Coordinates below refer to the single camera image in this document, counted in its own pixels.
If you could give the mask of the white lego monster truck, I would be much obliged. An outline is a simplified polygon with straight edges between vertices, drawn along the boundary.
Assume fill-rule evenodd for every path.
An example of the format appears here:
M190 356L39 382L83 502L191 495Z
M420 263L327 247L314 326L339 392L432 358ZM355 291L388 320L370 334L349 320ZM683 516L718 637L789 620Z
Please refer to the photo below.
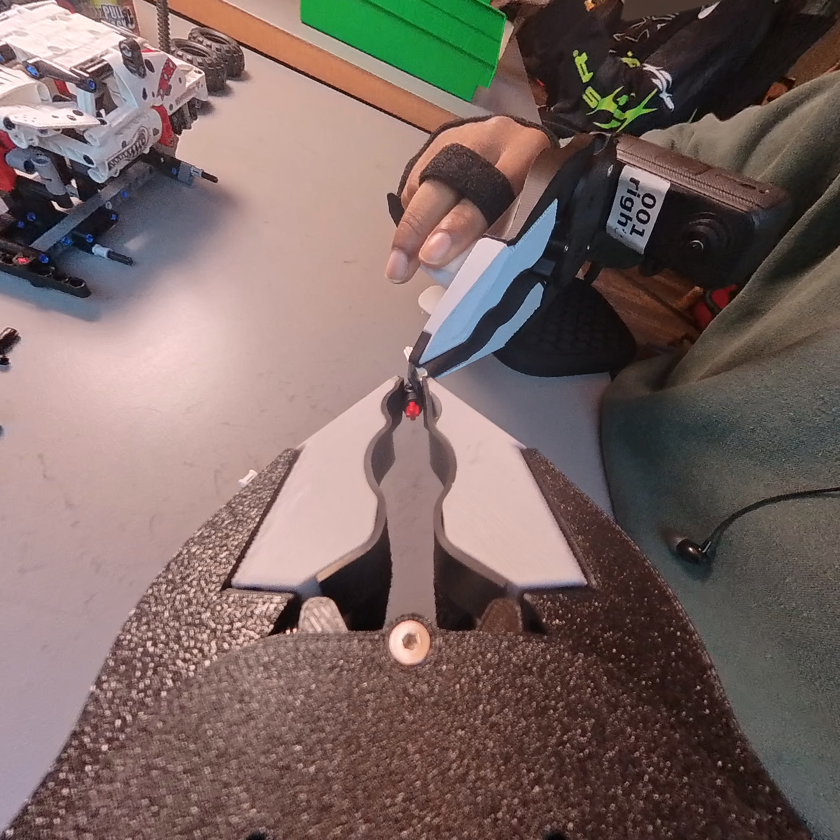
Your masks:
M131 266L103 243L119 205L152 175L190 184L217 178L175 152L227 73L214 53L169 39L162 48L58 2L2 2L1 269L33 287L87 298L67 274L67 249Z

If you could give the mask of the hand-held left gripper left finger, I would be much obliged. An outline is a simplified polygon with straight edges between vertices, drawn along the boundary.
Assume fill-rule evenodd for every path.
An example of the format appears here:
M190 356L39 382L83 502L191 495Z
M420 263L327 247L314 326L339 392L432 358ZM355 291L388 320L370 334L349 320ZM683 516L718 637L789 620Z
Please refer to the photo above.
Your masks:
M255 531L235 588L319 595L385 525L381 483L395 460L403 380L391 378L310 436Z

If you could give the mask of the black wrist rest pad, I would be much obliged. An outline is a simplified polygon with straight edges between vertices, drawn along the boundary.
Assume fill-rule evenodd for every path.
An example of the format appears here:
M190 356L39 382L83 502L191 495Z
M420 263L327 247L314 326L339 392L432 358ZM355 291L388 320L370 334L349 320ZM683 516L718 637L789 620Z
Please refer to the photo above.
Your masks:
M563 377L617 373L636 351L633 335L607 300L574 278L494 356L525 375Z

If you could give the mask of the dark cardboard lego box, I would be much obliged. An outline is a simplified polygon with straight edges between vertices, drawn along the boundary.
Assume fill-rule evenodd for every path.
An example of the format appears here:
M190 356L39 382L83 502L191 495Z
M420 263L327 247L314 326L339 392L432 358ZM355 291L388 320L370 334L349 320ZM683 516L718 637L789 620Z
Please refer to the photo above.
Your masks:
M58 1L58 4L74 13L115 25L138 34L138 25L133 1Z

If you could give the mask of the person's right hand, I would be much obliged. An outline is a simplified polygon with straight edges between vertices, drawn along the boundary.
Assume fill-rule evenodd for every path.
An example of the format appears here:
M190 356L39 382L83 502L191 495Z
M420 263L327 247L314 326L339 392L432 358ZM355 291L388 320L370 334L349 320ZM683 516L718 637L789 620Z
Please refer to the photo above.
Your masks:
M395 284L410 280L419 268L445 267L489 227L480 209L457 190L432 178L420 183L427 164L451 144L471 149L498 169L517 195L532 163L552 141L542 130L506 116L452 125L433 139L410 165L400 188L403 216L385 267L385 277Z

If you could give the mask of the green plastic box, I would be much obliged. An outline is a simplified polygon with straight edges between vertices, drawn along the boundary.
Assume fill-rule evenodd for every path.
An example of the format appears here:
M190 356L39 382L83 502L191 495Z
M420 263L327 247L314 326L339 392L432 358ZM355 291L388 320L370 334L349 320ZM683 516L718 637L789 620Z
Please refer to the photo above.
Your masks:
M487 1L302 1L300 16L466 102L490 86L508 24Z

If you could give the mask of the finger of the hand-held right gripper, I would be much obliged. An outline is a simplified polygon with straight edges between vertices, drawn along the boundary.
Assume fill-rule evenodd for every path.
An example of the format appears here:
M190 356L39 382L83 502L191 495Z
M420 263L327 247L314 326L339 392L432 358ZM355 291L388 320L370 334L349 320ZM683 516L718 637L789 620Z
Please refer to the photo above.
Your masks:
M549 242L558 204L551 202L516 243L485 236L475 244L416 341L415 364L434 368L434 357L467 340L480 317L498 304L523 272L524 280L540 281L528 271Z
M467 340L434 357L434 378L472 364L501 349L539 308L543 283L515 280L498 304L483 314Z

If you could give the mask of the person's green sweatshirt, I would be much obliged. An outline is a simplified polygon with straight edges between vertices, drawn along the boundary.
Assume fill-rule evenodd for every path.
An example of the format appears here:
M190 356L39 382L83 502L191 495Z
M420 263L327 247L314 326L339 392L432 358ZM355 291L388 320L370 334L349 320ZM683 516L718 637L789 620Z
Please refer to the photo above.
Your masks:
M757 500L838 486L838 72L644 138L778 186L793 212L687 352L631 365L605 392L615 517L685 608L765 769L814 837L838 838L838 495L750 513L707 569L664 538L703 538Z

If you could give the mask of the wood edged table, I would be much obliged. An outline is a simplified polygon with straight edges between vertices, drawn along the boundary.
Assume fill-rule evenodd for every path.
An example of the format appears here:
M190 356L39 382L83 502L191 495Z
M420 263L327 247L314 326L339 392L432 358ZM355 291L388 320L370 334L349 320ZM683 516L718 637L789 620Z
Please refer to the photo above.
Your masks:
M171 1L170 7L420 130L432 132L455 119L491 113L531 122L539 117L514 38L507 42L490 87L479 88L467 102L306 26L297 1Z

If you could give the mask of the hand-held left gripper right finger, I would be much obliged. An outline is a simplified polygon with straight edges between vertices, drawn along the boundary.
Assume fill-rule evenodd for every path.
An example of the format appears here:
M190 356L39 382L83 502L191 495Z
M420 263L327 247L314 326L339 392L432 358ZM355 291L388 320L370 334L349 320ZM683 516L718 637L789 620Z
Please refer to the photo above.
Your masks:
M430 464L444 487L435 529L446 549L510 592L585 586L524 445L435 380L423 384Z

